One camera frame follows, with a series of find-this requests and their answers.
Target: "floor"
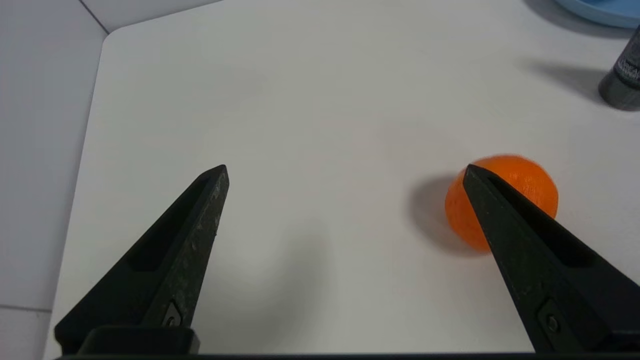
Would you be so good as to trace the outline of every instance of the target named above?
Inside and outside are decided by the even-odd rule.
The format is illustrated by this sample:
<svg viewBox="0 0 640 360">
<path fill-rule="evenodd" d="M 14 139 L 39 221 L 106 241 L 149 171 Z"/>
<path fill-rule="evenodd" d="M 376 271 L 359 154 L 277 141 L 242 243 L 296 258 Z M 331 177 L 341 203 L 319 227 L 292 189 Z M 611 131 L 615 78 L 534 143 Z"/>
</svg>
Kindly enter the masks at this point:
<svg viewBox="0 0 640 360">
<path fill-rule="evenodd" d="M 0 306 L 0 358 L 40 359 L 50 310 Z"/>
</svg>

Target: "white table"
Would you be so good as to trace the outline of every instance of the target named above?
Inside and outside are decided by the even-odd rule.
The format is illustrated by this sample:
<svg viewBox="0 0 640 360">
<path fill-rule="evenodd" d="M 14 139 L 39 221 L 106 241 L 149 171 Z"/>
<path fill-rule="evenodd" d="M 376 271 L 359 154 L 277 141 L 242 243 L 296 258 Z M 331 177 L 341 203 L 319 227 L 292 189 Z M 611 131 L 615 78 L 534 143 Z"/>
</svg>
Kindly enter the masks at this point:
<svg viewBox="0 0 640 360">
<path fill-rule="evenodd" d="M 530 351 L 494 260 L 448 230 L 444 193 L 475 158 L 535 159 L 558 220 L 640 281 L 640 119 L 594 95 L 625 43 L 520 1 L 227 0 L 119 29 L 52 325 L 224 163 L 201 352 Z"/>
</svg>

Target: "blue plate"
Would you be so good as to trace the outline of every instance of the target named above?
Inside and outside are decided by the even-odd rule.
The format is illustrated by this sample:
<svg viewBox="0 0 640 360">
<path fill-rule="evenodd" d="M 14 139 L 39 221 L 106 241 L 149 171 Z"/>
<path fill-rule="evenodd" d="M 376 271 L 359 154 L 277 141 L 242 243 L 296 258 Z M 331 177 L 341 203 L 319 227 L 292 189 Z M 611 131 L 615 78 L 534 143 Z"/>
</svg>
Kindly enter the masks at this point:
<svg viewBox="0 0 640 360">
<path fill-rule="evenodd" d="M 617 28 L 640 26 L 640 0 L 556 0 L 570 12 Z"/>
</svg>

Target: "orange ball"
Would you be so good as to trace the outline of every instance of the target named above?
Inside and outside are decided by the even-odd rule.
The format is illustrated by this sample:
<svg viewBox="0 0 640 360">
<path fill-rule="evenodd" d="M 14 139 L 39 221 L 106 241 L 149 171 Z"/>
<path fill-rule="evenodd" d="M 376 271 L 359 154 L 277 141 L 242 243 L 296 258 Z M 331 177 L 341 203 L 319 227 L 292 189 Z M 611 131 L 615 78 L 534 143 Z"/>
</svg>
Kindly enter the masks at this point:
<svg viewBox="0 0 640 360">
<path fill-rule="evenodd" d="M 473 162 L 500 176 L 552 218 L 558 210 L 558 190 L 551 177 L 537 163 L 518 155 L 495 155 Z M 462 170 L 451 183 L 444 209 L 451 229 L 479 252 L 491 251 L 462 185 Z"/>
</svg>

